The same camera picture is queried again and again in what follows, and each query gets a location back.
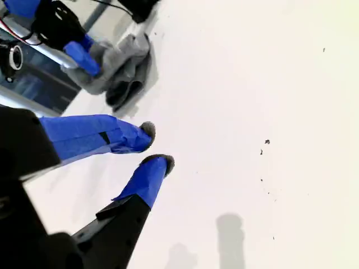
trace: blue tape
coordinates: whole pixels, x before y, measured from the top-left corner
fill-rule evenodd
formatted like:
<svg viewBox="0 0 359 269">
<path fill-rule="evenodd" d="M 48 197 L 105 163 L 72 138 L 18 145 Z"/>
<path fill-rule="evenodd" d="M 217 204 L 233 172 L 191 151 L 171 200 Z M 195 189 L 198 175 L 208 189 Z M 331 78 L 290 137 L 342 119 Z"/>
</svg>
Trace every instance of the blue tape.
<svg viewBox="0 0 359 269">
<path fill-rule="evenodd" d="M 167 161 L 164 157 L 157 157 L 141 164 L 135 170 L 122 193 L 112 200 L 121 200 L 137 194 L 150 208 L 152 208 L 159 189 L 161 188 L 166 170 Z"/>
<path fill-rule="evenodd" d="M 12 14 L 33 18 L 40 2 L 41 0 L 6 0 L 5 6 Z"/>
<path fill-rule="evenodd" d="M 93 154 L 142 152 L 151 143 L 142 129 L 110 115 L 42 117 L 40 122 L 62 164 Z"/>
<path fill-rule="evenodd" d="M 68 54 L 72 59 L 75 60 L 75 62 L 82 67 L 86 72 L 92 76 L 96 76 L 101 68 L 97 64 L 97 62 L 92 59 L 91 55 L 88 53 L 91 44 L 91 40 L 84 39 L 83 44 L 85 47 L 83 47 L 80 43 L 77 43 L 75 41 L 69 42 L 63 49 L 65 50 L 66 54 Z"/>
</svg>

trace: black electronic component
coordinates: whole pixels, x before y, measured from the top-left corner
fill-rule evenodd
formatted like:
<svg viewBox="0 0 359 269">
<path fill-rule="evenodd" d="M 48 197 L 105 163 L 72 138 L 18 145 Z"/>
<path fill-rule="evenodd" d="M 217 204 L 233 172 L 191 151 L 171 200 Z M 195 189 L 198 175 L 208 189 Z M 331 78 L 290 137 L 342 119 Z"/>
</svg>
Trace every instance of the black electronic component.
<svg viewBox="0 0 359 269">
<path fill-rule="evenodd" d="M 14 76 L 23 64 L 22 50 L 19 41 L 0 39 L 0 70 L 7 82 L 13 82 Z"/>
<path fill-rule="evenodd" d="M 71 41 L 81 43 L 85 30 L 77 16 L 61 1 L 42 0 L 35 13 L 31 32 L 49 47 L 63 51 Z"/>
<path fill-rule="evenodd" d="M 147 20 L 153 6 L 159 0 L 118 0 L 127 10 L 132 13 L 132 18 L 138 24 Z"/>
</svg>

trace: gray fabric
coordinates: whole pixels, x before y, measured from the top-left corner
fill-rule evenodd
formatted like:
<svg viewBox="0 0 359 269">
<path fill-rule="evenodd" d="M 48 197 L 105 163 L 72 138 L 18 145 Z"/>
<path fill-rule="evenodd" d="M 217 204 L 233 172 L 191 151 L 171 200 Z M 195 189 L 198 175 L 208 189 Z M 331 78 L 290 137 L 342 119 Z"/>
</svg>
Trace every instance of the gray fabric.
<svg viewBox="0 0 359 269">
<path fill-rule="evenodd" d="M 127 103 L 134 95 L 144 89 L 151 66 L 150 53 L 140 63 L 129 59 L 114 76 L 112 87 L 106 92 L 106 103 L 116 112 Z"/>
<path fill-rule="evenodd" d="M 129 35 L 116 47 L 106 42 L 95 43 L 91 47 L 90 55 L 101 66 L 101 72 L 97 76 L 92 77 L 82 68 L 64 68 L 64 71 L 75 83 L 94 95 L 107 90 L 113 92 L 119 87 L 122 88 L 124 83 L 132 84 L 137 80 L 143 86 L 150 58 L 149 51 L 150 43 L 145 34 Z"/>
</svg>

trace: white surface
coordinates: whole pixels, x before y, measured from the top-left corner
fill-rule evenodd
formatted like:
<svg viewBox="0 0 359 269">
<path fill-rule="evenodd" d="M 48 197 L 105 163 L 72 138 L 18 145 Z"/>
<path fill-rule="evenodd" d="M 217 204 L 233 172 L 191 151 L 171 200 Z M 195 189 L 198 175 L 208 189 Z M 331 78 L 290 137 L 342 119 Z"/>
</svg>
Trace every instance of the white surface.
<svg viewBox="0 0 359 269">
<path fill-rule="evenodd" d="M 86 225 L 160 152 L 176 167 L 129 268 L 358 268 L 358 14 L 349 0 L 164 0 L 159 80 L 124 117 L 153 121 L 155 143 L 30 183 L 48 231 Z M 67 114 L 109 112 L 81 92 Z"/>
</svg>

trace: blue painter's tape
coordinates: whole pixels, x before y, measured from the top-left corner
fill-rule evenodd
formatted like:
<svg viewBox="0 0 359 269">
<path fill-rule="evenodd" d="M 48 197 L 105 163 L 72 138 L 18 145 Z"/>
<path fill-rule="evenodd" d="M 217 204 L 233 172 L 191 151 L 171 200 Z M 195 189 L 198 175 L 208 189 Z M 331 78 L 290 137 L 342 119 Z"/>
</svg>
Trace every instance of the blue painter's tape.
<svg viewBox="0 0 359 269">
<path fill-rule="evenodd" d="M 157 157 L 141 164 L 134 172 L 122 193 L 113 200 L 116 201 L 137 194 L 152 208 L 159 189 L 161 188 L 166 170 L 167 161 L 164 157 Z"/>
</svg>

